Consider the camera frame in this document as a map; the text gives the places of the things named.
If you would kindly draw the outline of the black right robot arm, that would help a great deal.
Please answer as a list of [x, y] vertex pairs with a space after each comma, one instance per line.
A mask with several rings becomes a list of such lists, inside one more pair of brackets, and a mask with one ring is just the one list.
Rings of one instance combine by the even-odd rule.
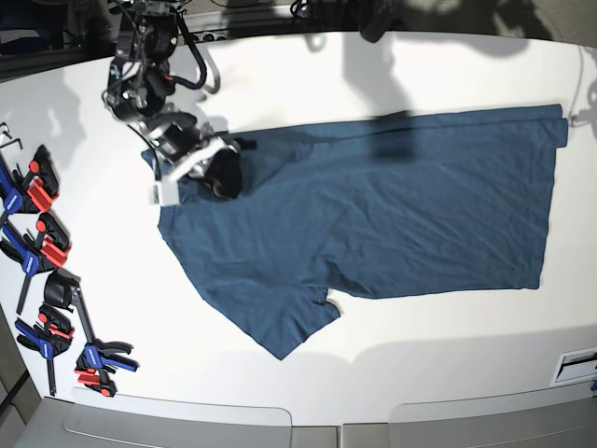
[[109, 66], [104, 106], [147, 145], [162, 205], [178, 201], [178, 182], [194, 179], [214, 196], [232, 200], [242, 186], [240, 148], [170, 102], [176, 87], [199, 91], [207, 64], [184, 20], [183, 1], [111, 1], [121, 17]]

